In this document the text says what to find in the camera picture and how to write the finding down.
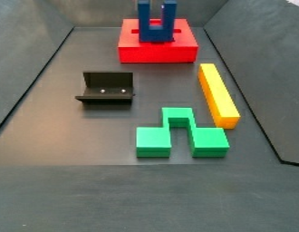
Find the red block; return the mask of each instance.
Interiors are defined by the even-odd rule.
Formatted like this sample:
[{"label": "red block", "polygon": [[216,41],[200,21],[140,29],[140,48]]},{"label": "red block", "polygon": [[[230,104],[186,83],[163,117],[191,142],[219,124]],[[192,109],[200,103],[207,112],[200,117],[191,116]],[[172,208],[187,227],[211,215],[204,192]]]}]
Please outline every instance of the red block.
[{"label": "red block", "polygon": [[138,19],[124,19],[119,42],[122,63],[194,63],[199,45],[187,19],[175,20],[175,41],[152,43],[139,41]]}]

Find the yellow block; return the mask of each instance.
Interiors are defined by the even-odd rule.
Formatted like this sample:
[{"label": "yellow block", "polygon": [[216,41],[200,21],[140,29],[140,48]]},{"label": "yellow block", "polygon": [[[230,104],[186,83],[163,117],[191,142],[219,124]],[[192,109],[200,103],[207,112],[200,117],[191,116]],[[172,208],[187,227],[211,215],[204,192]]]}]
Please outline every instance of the yellow block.
[{"label": "yellow block", "polygon": [[215,120],[215,126],[234,129],[240,120],[240,113],[231,99],[219,71],[212,63],[203,63],[200,65],[199,79]]}]

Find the green l-shaped block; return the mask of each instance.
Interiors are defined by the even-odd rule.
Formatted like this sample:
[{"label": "green l-shaped block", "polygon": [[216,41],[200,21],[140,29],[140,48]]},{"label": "green l-shaped block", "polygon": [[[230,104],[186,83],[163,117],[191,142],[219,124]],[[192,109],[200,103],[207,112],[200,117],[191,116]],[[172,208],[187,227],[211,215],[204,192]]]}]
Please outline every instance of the green l-shaped block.
[{"label": "green l-shaped block", "polygon": [[170,157],[171,128],[186,127],[192,157],[224,157],[230,149],[223,128],[198,128],[191,108],[163,108],[163,127],[136,128],[136,156]]}]

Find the plastic block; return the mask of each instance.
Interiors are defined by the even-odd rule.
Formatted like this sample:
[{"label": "plastic block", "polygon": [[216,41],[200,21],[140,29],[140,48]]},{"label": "plastic block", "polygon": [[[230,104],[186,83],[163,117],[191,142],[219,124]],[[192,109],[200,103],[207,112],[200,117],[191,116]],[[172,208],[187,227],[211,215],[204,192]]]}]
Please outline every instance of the plastic block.
[{"label": "plastic block", "polygon": [[230,149],[223,128],[198,128],[192,134],[194,157],[224,157]]},{"label": "plastic block", "polygon": [[139,40],[140,42],[172,42],[175,30],[176,0],[163,3],[160,23],[150,22],[150,0],[138,1]]},{"label": "plastic block", "polygon": [[215,126],[234,129],[240,120],[240,113],[231,99],[219,71],[212,63],[203,63],[200,65],[199,78]]},{"label": "plastic block", "polygon": [[136,128],[136,155],[139,157],[170,157],[171,148],[170,129]]},{"label": "plastic block", "polygon": [[136,19],[124,19],[119,41],[122,63],[194,63],[199,45],[188,26],[187,19],[175,20],[175,40],[172,42],[139,41],[139,23]]},{"label": "plastic block", "polygon": [[223,128],[198,128],[191,108],[163,108],[163,127],[136,129],[136,155],[170,157],[171,127],[187,127],[194,157],[224,157],[230,148]]}]

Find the black bracket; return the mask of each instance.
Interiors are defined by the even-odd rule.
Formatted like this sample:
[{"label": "black bracket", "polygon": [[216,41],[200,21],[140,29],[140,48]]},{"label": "black bracket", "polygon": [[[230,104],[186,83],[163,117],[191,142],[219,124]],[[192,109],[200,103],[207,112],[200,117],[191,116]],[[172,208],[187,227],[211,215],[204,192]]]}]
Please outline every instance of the black bracket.
[{"label": "black bracket", "polygon": [[86,91],[76,96],[82,102],[132,102],[135,96],[132,72],[84,72]]}]

